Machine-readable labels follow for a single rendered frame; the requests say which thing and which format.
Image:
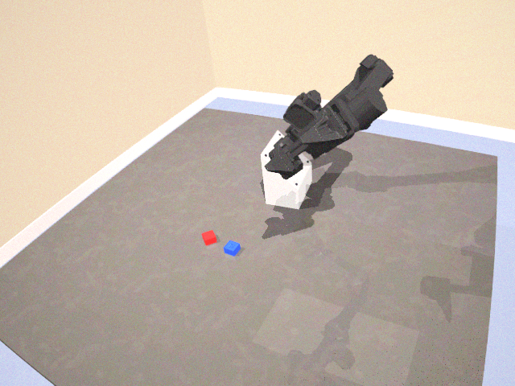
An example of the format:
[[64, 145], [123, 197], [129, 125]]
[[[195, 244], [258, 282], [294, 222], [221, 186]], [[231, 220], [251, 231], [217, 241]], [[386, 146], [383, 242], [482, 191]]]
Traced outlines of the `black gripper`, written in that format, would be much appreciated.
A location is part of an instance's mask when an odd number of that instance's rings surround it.
[[[328, 153], [346, 138], [359, 130], [359, 121], [345, 101], [329, 102], [316, 114], [316, 119], [304, 127], [293, 144], [282, 142], [269, 152], [270, 161], [265, 164], [269, 172], [279, 173], [287, 180], [303, 169], [299, 155], [306, 151], [314, 159]], [[301, 145], [302, 144], [302, 145]], [[299, 148], [297, 148], [301, 145]], [[297, 148], [295, 150], [295, 148]]]

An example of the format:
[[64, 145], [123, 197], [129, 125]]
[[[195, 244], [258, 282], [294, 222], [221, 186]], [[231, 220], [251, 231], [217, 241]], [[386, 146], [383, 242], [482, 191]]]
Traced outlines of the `blue block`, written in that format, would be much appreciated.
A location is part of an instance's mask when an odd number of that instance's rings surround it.
[[229, 241], [224, 247], [225, 253], [233, 255], [233, 256], [235, 256], [239, 252], [240, 249], [241, 249], [240, 244], [232, 242], [232, 241]]

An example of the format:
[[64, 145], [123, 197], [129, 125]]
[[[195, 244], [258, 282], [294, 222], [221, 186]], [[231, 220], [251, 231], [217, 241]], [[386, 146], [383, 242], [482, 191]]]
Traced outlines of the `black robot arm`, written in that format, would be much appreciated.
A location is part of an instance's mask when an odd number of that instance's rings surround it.
[[[370, 127], [377, 118], [388, 111], [383, 99], [383, 94], [379, 91], [393, 79], [393, 70], [384, 60], [378, 59], [375, 55], [367, 55], [361, 62], [360, 67], [355, 72], [351, 83], [339, 91], [329, 102], [341, 99], [346, 102], [348, 107], [359, 121], [359, 130]], [[328, 102], [328, 103], [329, 103]], [[302, 92], [298, 95], [283, 115], [283, 119], [290, 123], [286, 130], [287, 135], [281, 137], [275, 144], [286, 141], [293, 144], [300, 139], [298, 133], [316, 119], [316, 114], [323, 109], [321, 96], [315, 90]]]

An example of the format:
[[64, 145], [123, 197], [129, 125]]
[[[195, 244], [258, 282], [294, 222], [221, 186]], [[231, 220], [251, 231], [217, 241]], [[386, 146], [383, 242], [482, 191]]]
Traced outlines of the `red block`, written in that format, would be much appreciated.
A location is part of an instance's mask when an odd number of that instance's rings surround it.
[[203, 233], [204, 242], [206, 245], [216, 243], [216, 237], [213, 234], [213, 231]]

